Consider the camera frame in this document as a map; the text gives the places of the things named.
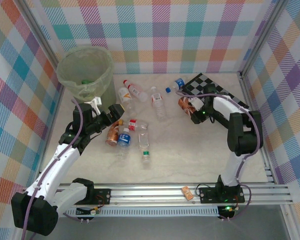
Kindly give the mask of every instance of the clear plastic bottle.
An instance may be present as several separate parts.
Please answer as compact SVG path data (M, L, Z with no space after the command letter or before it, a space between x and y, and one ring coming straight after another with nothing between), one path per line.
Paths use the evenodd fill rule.
M159 121L164 121L167 119L167 112L165 109L164 100L161 96L161 94L158 92L157 88L155 86L151 87L151 101L152 106L155 109L156 116Z
M178 91L182 86L185 85L185 81L182 78L178 78L177 80L173 81L169 87L165 89L166 93L170 93L171 91Z
M128 155L128 147L130 145L131 137L129 135L129 129L124 128L123 133L119 135L117 145L120 147L119 149L119 157L121 159L125 159Z
M130 93L135 96L140 102L145 102L148 100L148 94L143 91L143 89L134 83L129 82L128 80L124 80L123 84L129 89Z
M148 132L146 130L139 132L139 148L142 152L142 163L148 164L150 162L150 153Z
M130 119L129 121L129 130L130 131L140 131L147 130L149 123L140 119Z
M129 114L129 116L131 118L134 118L135 116L137 116L137 113L135 110L135 103L129 93L129 90L125 87L121 87L118 91L118 95L119 95L119 98L123 105L124 110Z

